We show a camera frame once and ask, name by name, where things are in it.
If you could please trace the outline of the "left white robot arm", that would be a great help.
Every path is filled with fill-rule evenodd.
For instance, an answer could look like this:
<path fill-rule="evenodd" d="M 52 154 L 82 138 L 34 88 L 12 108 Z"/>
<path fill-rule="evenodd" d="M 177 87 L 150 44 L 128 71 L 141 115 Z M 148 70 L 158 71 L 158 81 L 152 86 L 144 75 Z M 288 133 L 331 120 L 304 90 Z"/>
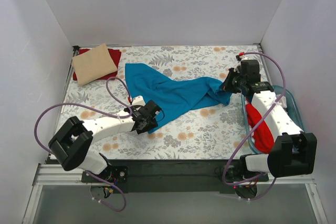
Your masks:
<path fill-rule="evenodd" d="M 49 141 L 48 147 L 65 171 L 75 168 L 87 170 L 100 182 L 108 181 L 113 173 L 112 165 L 101 153 L 91 151 L 90 146 L 109 136 L 136 131 L 148 132 L 158 126 L 156 116 L 162 109 L 153 101 L 137 102 L 112 115 L 98 119 L 69 118 Z"/>

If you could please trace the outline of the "blue t shirt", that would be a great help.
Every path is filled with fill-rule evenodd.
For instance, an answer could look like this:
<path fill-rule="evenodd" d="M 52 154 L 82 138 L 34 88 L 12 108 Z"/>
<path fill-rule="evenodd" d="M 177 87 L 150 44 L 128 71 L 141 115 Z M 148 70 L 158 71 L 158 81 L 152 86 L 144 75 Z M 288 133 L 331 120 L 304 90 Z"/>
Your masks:
<path fill-rule="evenodd" d="M 164 112 L 153 133 L 190 110 L 218 104 L 229 105 L 231 93 L 220 88 L 221 81 L 211 77 L 175 81 L 143 63 L 125 65 L 125 81 L 132 97 L 153 100 Z"/>

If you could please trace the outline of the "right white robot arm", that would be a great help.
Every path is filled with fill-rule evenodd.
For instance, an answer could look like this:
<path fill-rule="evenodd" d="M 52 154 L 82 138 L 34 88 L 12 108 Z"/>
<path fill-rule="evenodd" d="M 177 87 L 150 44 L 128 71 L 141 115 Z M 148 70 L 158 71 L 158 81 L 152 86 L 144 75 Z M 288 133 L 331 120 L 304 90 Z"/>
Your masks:
<path fill-rule="evenodd" d="M 250 104 L 270 130 L 273 146 L 268 154 L 251 154 L 239 159 L 238 176 L 251 180 L 257 172 L 271 173 L 273 177 L 311 174 L 314 168 L 317 138 L 305 133 L 276 100 L 273 87 L 261 81 L 257 60 L 241 60 L 230 68 L 221 87 L 231 93 L 241 93 L 251 99 Z"/>

